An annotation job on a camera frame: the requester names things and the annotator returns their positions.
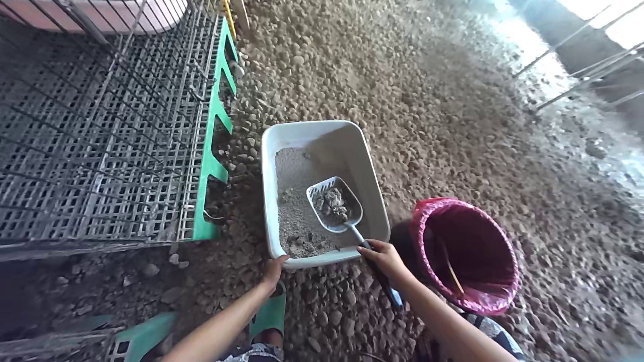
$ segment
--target metal grid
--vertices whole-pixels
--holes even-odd
[[[212,0],[173,1],[187,8],[164,32],[139,24],[161,2],[139,2],[121,35],[0,18],[0,260],[179,239],[221,22]]]

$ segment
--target trash bag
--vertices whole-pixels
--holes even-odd
[[[483,316],[507,310],[519,287],[516,256],[485,212],[456,198],[418,201],[409,233],[421,272],[450,302]]]

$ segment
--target slipper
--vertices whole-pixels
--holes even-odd
[[[280,280],[273,295],[260,307],[250,324],[250,342],[264,330],[277,329],[284,336],[286,313],[286,286]]]

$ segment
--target dirt floor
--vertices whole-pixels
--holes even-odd
[[[245,155],[231,176],[247,177],[225,196],[223,237],[182,245],[183,269],[167,248],[6,263],[30,281],[41,330],[81,314],[117,314],[131,325],[178,310],[177,340],[228,306],[268,257],[251,152],[261,133],[348,119],[370,141],[392,223],[416,200],[456,196],[507,231],[522,287],[495,319],[531,359],[614,361],[642,348],[641,144],[590,95],[533,111],[574,81],[554,57],[511,77],[545,49],[512,10],[459,0],[251,0],[247,8],[256,34],[238,47],[246,72],[233,105],[239,142],[227,146]],[[145,276],[148,263],[160,272]],[[424,328],[413,312],[387,309],[362,262],[283,280],[287,361],[355,361],[356,350],[402,361]]]

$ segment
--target white litter box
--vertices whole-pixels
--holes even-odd
[[[275,156],[284,148],[304,148],[313,142],[316,147],[328,147],[344,155],[355,180],[353,192],[363,205],[365,238],[389,241],[390,226],[383,196],[375,177],[374,165],[367,150],[365,136],[358,126],[347,120],[317,120],[278,124],[269,128],[261,139],[261,171],[264,183],[264,213],[269,252],[272,258],[284,255],[279,242],[278,176]],[[308,258],[291,258],[284,268],[301,269],[333,264],[360,257],[355,246],[344,247]]]
[[[60,32],[61,29],[50,19],[51,17],[68,32],[84,32],[79,24],[52,0],[33,2],[35,5],[29,0],[3,0],[6,6],[0,4],[0,12],[21,23],[24,20],[38,29]],[[76,0],[62,3],[68,11],[89,19],[101,33],[128,33],[130,26],[135,24],[142,5],[144,7],[134,33],[163,32],[174,27],[187,8],[187,0]]]

